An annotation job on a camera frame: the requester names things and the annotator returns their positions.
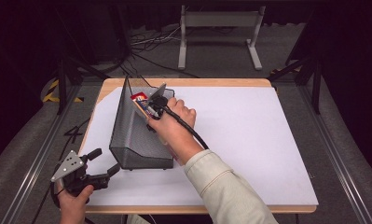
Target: metal rod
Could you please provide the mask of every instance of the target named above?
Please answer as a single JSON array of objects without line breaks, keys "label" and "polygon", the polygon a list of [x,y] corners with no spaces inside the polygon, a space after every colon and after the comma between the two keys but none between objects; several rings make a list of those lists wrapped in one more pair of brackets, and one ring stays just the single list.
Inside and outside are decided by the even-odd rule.
[{"label": "metal rod", "polygon": [[[79,86],[71,87],[70,94],[68,96],[68,102],[72,102],[72,99],[76,98],[78,90],[80,89]],[[23,182],[18,190],[16,196],[14,197],[13,202],[11,203],[10,207],[7,209],[5,216],[2,219],[3,224],[15,223],[17,221],[18,216],[26,203],[26,200],[29,197],[29,194],[34,187],[34,183],[46,162],[49,152],[51,151],[52,142],[58,132],[59,128],[62,125],[64,118],[66,117],[67,112],[69,111],[71,104],[67,104],[66,107],[63,109],[63,113],[57,115],[55,120],[53,121],[51,128],[48,131],[47,137],[43,142],[43,145],[39,149],[36,157],[34,158],[34,162],[31,165],[31,168],[27,172]]]}]

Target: black curtain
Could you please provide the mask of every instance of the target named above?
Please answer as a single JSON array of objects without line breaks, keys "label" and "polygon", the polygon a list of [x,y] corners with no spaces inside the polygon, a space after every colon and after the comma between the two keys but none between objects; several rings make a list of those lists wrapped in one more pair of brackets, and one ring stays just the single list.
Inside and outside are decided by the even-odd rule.
[{"label": "black curtain", "polygon": [[0,1],[0,154],[42,106],[56,60],[44,23],[27,1]]},{"label": "black curtain", "polygon": [[323,76],[356,144],[372,167],[372,2],[331,5]]}]

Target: white paper sheet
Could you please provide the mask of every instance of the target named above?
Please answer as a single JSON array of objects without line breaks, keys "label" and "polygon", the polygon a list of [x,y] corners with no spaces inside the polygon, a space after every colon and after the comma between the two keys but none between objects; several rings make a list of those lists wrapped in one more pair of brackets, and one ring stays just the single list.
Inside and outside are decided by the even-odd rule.
[{"label": "white paper sheet", "polygon": [[[279,99],[273,88],[168,87],[197,110],[196,132],[267,205],[317,205]],[[88,173],[102,174],[116,163],[109,150],[121,88],[95,107],[81,154],[97,147],[103,155]],[[183,167],[133,170],[114,175],[108,189],[96,190],[89,205],[203,205]]]}]

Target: metal support bar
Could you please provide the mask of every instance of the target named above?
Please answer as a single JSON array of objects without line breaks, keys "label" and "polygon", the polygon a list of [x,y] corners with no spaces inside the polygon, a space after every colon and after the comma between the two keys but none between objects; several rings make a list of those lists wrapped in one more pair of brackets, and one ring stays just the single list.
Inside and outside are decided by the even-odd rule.
[{"label": "metal support bar", "polygon": [[337,172],[339,181],[342,184],[346,195],[348,196],[355,215],[360,223],[372,224],[372,216],[369,214],[368,209],[366,208],[365,203],[353,181],[353,178],[351,177],[351,174],[345,166],[345,163],[343,162],[337,147],[329,134],[329,131],[325,127],[323,119],[320,115],[316,115],[313,112],[313,106],[309,104],[310,93],[306,87],[299,87],[298,89],[304,102],[308,106],[309,112],[313,117],[313,121],[320,132],[320,136],[324,140],[325,151],[327,152],[328,158]]},{"label": "metal support bar", "polygon": [[255,70],[261,70],[262,65],[255,50],[255,42],[258,37],[261,22],[264,18],[265,7],[259,11],[242,11],[242,12],[219,12],[219,11],[186,11],[182,6],[181,11],[181,32],[179,52],[179,69],[186,69],[186,27],[203,27],[203,26],[243,26],[254,27],[252,39],[247,39],[246,44],[252,57]]},{"label": "metal support bar", "polygon": [[[70,90],[70,94],[68,97],[68,101],[71,102],[79,91],[78,86],[74,86]],[[25,178],[22,181],[20,189],[18,190],[16,196],[14,197],[13,202],[11,203],[10,207],[8,208],[5,216],[2,219],[2,224],[9,224],[9,223],[16,223],[18,216],[20,215],[21,209],[26,203],[26,200],[29,197],[29,194],[34,187],[34,183],[37,180],[38,176],[40,175],[41,170],[43,169],[43,165],[46,162],[46,159],[51,151],[51,145],[55,136],[60,129],[62,122],[69,110],[69,105],[66,105],[63,109],[63,113],[58,115],[54,122],[51,125],[51,128],[48,131],[47,137],[44,140],[43,145],[37,152],[36,157],[34,158],[34,162],[31,165],[28,173],[26,174]]]}]

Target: beige sleeve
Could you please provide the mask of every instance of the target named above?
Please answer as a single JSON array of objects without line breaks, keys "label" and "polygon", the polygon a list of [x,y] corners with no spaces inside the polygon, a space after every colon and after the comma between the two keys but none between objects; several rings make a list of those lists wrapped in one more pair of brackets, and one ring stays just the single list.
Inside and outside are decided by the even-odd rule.
[{"label": "beige sleeve", "polygon": [[211,150],[192,157],[185,172],[214,223],[277,223],[247,181]]}]

